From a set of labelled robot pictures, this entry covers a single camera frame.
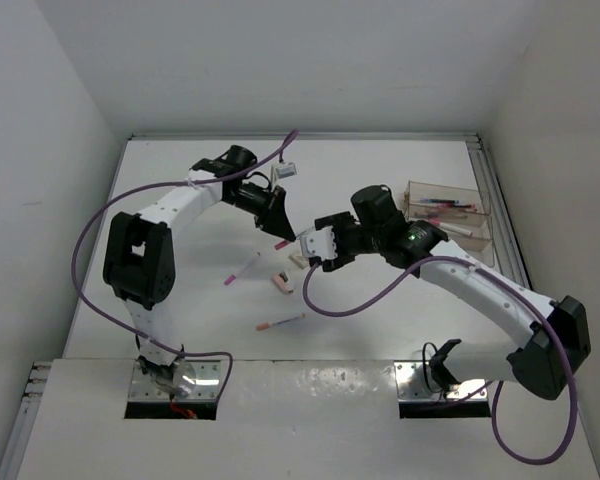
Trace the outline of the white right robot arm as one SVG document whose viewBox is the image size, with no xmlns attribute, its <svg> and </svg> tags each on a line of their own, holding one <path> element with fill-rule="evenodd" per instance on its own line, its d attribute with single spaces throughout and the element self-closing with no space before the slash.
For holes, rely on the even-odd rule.
<svg viewBox="0 0 600 480">
<path fill-rule="evenodd" d="M 486 347 L 460 339 L 443 344 L 427 374 L 442 389 L 474 378 L 511 381 L 544 400 L 575 389 L 574 374 L 591 351 L 585 306 L 528 290 L 472 258 L 440 228 L 411 221 L 391 190 L 356 192 L 352 212 L 315 220 L 301 240 L 311 266 L 338 270 L 362 254 L 378 254 L 407 275 L 435 285 L 477 310 L 511 340 Z"/>
</svg>

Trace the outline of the pink capped white marker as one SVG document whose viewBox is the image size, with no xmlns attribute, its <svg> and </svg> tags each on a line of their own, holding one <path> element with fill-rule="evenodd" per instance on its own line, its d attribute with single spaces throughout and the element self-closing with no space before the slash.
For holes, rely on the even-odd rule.
<svg viewBox="0 0 600 480">
<path fill-rule="evenodd" d="M 309 232 L 309 230 L 304 230 L 304 231 L 298 233 L 296 235 L 296 239 L 299 239 L 302 235 L 305 235 L 308 232 Z M 287 247 L 288 245 L 290 245 L 292 243 L 293 243 L 293 240 L 282 240 L 274 245 L 274 249 L 276 251 L 278 251 L 278 250 L 281 250 L 281 249 Z"/>
</svg>

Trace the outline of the blue gel pen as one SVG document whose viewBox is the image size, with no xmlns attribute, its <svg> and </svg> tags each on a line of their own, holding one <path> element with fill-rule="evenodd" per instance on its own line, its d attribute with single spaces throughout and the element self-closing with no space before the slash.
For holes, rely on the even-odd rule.
<svg viewBox="0 0 600 480">
<path fill-rule="evenodd" d="M 447 205 L 447 206 L 457 206 L 460 205 L 461 202 L 455 199 L 440 199 L 440 198 L 420 198 L 413 201 L 414 204 L 424 204 L 424 205 Z"/>
</svg>

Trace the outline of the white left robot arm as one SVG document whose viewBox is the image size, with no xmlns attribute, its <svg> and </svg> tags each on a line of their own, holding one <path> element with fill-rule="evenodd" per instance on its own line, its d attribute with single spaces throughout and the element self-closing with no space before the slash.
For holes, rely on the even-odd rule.
<svg viewBox="0 0 600 480">
<path fill-rule="evenodd" d="M 164 305 L 176 281 L 174 238 L 224 202 L 252 214 L 262 232 L 296 239 L 285 189 L 272 180 L 266 186 L 252 182 L 249 169 L 256 164 L 255 154 L 233 145 L 216 159 L 195 163 L 183 186 L 137 213 L 120 212 L 111 220 L 103 279 L 131 316 L 142 371 L 161 386 L 176 383 L 184 358 Z"/>
</svg>

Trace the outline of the magenta gel pen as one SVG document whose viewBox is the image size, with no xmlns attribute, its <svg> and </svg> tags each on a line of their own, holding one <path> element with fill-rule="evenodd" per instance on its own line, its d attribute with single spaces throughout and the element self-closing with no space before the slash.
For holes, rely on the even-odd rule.
<svg viewBox="0 0 600 480">
<path fill-rule="evenodd" d="M 452 215 L 433 214 L 433 215 L 428 215 L 426 217 L 426 219 L 429 221 L 460 223 L 460 222 L 468 220 L 469 215 L 468 214 L 459 214 L 459 215 L 457 215 L 457 214 L 452 214 Z"/>
</svg>

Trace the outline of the red gel pen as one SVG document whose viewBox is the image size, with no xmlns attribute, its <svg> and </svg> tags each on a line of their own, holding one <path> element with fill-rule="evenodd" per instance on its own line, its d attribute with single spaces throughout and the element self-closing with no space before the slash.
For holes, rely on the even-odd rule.
<svg viewBox="0 0 600 480">
<path fill-rule="evenodd" d="M 452 202 L 434 202 L 432 204 L 438 209 L 455 209 L 460 211 L 476 212 L 478 210 L 475 204 L 463 204 L 463 203 L 452 203 Z"/>
</svg>

